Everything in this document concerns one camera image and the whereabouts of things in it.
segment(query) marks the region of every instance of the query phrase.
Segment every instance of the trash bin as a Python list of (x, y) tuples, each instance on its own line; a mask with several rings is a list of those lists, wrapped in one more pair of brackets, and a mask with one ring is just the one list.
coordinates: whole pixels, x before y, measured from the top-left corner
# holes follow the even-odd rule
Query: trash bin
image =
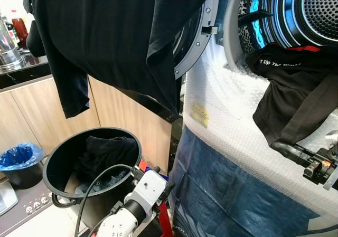
[(0, 157), (0, 171), (13, 187), (31, 188), (42, 179), (44, 150), (30, 143), (19, 144)]
[[(60, 208), (70, 207), (76, 214), (79, 212), (80, 203), (84, 194), (70, 194), (65, 192), (65, 187), (70, 176), (74, 171), (74, 165), (78, 158), (86, 151), (86, 140), (89, 136), (97, 138), (134, 138), (138, 146), (138, 154), (135, 157), (133, 166), (138, 165), (142, 157), (142, 148), (138, 139), (130, 132), (113, 127), (94, 128), (78, 133), (62, 142), (49, 155), (44, 164), (43, 180), (50, 189), (53, 204)], [(109, 214), (110, 209), (118, 201), (133, 190), (133, 178), (128, 173), (122, 180), (115, 185), (102, 191), (90, 193), (82, 213), (83, 223), (93, 228), (102, 218)], [(58, 197), (62, 197), (65, 203), (59, 202)]]

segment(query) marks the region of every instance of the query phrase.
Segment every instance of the black plastic bin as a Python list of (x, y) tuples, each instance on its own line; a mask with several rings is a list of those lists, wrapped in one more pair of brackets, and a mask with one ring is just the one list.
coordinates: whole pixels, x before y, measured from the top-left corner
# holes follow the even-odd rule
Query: black plastic bin
[[(86, 140), (89, 136), (97, 138), (134, 138), (138, 144), (138, 157), (135, 158), (134, 165), (138, 165), (142, 157), (142, 148), (139, 140), (132, 133), (113, 127), (94, 128), (83, 131), (68, 138), (55, 148), (45, 162), (43, 180), (53, 193), (52, 198), (54, 205), (60, 208), (70, 207), (76, 214), (79, 212), (79, 204), (84, 194), (70, 194), (66, 193), (64, 189), (69, 177), (73, 173), (75, 162), (78, 160), (78, 157), (86, 151)], [(89, 194), (82, 214), (84, 224), (89, 228), (94, 227), (103, 217), (109, 214), (110, 209), (116, 202), (123, 202), (124, 197), (134, 188), (132, 181), (133, 178), (129, 173), (112, 187)], [(60, 203), (57, 196), (65, 198), (64, 200), (68, 203)]]
[(18, 189), (27, 189), (35, 186), (41, 181), (42, 168), (42, 163), (38, 162), (35, 165), (27, 168), (3, 171), (3, 173), (8, 178), (13, 187)]

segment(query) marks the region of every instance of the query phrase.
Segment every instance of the black countertop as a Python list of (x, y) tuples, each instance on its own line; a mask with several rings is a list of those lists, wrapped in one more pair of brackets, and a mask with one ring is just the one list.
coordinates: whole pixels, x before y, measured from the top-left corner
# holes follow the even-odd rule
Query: black countertop
[(22, 54), (23, 62), (17, 70), (0, 71), (0, 92), (6, 88), (50, 75), (51, 71), (46, 56), (33, 57), (30, 53)]

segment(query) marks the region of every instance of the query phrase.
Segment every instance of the red bottle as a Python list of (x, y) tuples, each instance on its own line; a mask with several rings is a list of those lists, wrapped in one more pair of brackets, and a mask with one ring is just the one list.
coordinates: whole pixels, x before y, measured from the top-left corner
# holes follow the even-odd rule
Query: red bottle
[(16, 10), (12, 10), (12, 22), (16, 30), (17, 36), (20, 39), (20, 47), (27, 49), (26, 39), (28, 36), (27, 29), (23, 20), (16, 15)]

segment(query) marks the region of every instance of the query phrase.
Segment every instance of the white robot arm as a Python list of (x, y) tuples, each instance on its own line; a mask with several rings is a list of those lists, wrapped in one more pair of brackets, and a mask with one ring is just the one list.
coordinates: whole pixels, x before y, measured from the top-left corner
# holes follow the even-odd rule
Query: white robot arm
[(101, 223), (98, 237), (131, 237), (141, 223), (151, 219), (153, 206), (156, 203), (160, 205), (173, 187), (173, 183), (167, 185), (167, 181), (156, 171), (147, 171), (133, 192), (125, 197), (123, 207)]

